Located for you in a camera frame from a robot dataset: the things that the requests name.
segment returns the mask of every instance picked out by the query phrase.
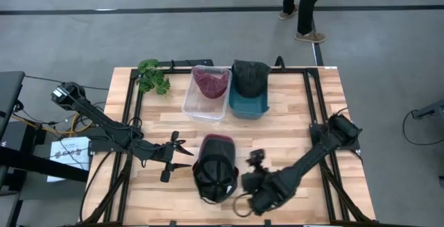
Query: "sneaker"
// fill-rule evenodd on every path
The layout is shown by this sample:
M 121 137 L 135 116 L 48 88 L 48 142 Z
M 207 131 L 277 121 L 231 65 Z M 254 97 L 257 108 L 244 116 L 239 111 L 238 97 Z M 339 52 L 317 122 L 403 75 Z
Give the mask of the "sneaker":
M 288 18 L 291 18 L 291 17 L 293 17 L 295 14 L 297 14 L 298 13 L 298 5 L 296 5 L 296 4 L 294 4 L 294 10 L 293 10 L 293 12 L 291 13 L 291 14 L 287 14 L 287 13 L 285 13 L 284 11 L 280 11 L 280 13 L 279 13 L 279 19 L 280 20 L 285 20 L 285 19 L 288 19 Z
M 296 40 L 306 41 L 311 43 L 321 43 L 327 39 L 327 36 L 323 33 L 309 33 L 308 35 L 302 35 L 300 33 L 296 33 L 294 36 Z

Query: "plastic container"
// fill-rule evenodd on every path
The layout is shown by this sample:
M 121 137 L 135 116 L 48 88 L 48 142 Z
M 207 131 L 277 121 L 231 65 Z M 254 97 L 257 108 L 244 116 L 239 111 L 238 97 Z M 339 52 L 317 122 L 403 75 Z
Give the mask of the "plastic container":
M 231 113 L 240 119 L 259 119 L 270 108 L 268 106 L 268 88 L 255 98 L 242 97 L 237 91 L 234 82 L 230 88 Z
M 215 99 L 211 99 L 209 98 L 210 94 L 203 94 L 201 91 L 202 84 L 200 84 L 199 87 L 195 79 L 196 72 L 199 72 L 199 75 L 197 76 L 209 74 L 219 79 L 222 79 L 223 77 L 226 77 L 228 75 L 228 79 L 226 81 L 227 85 L 222 95 L 216 97 Z M 227 111 L 231 79 L 232 74 L 231 71 L 228 69 L 219 67 L 206 67 L 201 65 L 195 66 L 193 69 L 191 69 L 191 79 L 189 82 L 187 93 L 185 95 L 185 101 L 182 105 L 182 112 L 188 115 L 190 119 L 194 121 L 204 121 L 210 123 L 221 121 Z

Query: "leaf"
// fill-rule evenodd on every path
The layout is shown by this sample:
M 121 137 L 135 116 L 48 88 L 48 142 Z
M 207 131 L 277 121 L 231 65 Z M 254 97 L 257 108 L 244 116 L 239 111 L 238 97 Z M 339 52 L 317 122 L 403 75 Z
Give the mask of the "leaf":
M 143 60 L 139 63 L 139 72 L 141 74 L 145 74 L 146 72 L 148 72 L 149 70 L 155 69 L 159 67 L 159 60 L 156 59 L 148 59 L 148 60 Z
M 169 79 L 167 78 L 166 80 L 163 81 L 163 83 L 157 85 L 156 92 L 159 95 L 164 95 L 168 92 L 170 87 L 171 85 L 169 83 Z
M 157 94 L 159 94 L 159 95 L 165 95 L 167 93 L 167 89 L 165 89 L 164 87 L 158 85 L 155 88 L 155 92 L 157 92 Z
M 164 83 L 164 73 L 162 71 L 157 70 L 153 77 L 154 83 L 157 85 L 161 85 Z
M 152 80 L 148 78 L 141 78 L 139 81 L 139 91 L 140 92 L 149 92 L 154 88 L 154 84 Z
M 139 63 L 139 72 L 142 77 L 139 79 L 139 91 L 149 92 L 154 87 L 159 95 L 164 95 L 171 88 L 169 79 L 164 79 L 164 72 L 157 70 L 159 67 L 159 60 L 148 59 Z

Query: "yellow cable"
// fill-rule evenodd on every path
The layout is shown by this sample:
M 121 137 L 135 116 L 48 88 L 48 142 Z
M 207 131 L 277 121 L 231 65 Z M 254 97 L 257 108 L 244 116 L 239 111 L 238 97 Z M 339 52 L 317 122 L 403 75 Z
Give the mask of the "yellow cable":
M 16 120 L 18 120 L 18 121 L 21 121 L 21 122 L 23 122 L 23 123 L 29 125 L 29 126 L 36 127 L 35 124 L 32 124 L 32 123 L 30 123 L 30 122 L 28 122 L 28 121 L 26 121 L 26 120 L 24 120 L 24 119 L 22 119 L 22 118 L 16 117 L 16 116 L 14 116 L 14 115 L 11 115 L 11 117 L 14 118 L 14 119 L 16 119 Z M 42 128 L 42 130 L 43 130 L 43 131 L 48 131 L 48 132 L 51 132 L 51 133 L 70 134 L 70 137 L 71 137 L 72 134 L 83 132 L 83 131 L 85 131 L 86 129 L 88 129 L 91 125 L 92 125 L 92 122 L 90 122 L 87 126 L 83 127 L 82 129 L 80 129 L 80 130 L 78 130 L 78 131 L 73 131 L 73 130 L 71 130 L 71 131 L 69 131 L 69 132 L 67 132 L 67 131 L 56 131 L 56 130 L 51 129 L 51 128 Z
M 72 137 L 73 133 L 74 133 L 74 122 L 76 122 L 78 116 L 80 116 L 80 114 L 76 114 L 76 116 L 74 116 L 74 118 L 72 118 L 72 124 L 71 124 L 71 133 L 69 134 L 69 137 Z

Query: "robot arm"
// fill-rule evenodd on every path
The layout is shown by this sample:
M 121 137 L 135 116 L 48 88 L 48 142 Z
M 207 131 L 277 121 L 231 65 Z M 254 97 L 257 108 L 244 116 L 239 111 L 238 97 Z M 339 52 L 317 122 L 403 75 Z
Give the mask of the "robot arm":
M 248 199 L 251 211 L 260 216 L 266 211 L 282 206 L 294 196 L 302 177 L 311 168 L 336 148 L 352 144 L 360 132 L 361 129 L 343 115 L 333 115 L 318 133 L 319 141 L 309 152 L 294 165 L 274 172 L 269 172 L 260 165 L 265 157 L 264 150 L 253 151 L 247 162 L 254 166 L 255 170 L 241 177 L 244 191 L 252 195 Z
M 84 88 L 74 82 L 59 85 L 53 91 L 51 100 L 65 110 L 75 110 L 91 119 L 104 130 L 107 139 L 105 144 L 116 146 L 115 151 L 129 151 L 142 162 L 146 160 L 164 162 L 166 165 L 161 176 L 162 182 L 169 181 L 169 173 L 174 169 L 191 166 L 171 164 L 174 151 L 193 155 L 181 146 L 185 141 L 178 140 L 179 132 L 173 132 L 170 141 L 165 144 L 152 144 L 143 140 L 144 134 L 137 124 L 130 126 L 111 120 L 86 99 Z

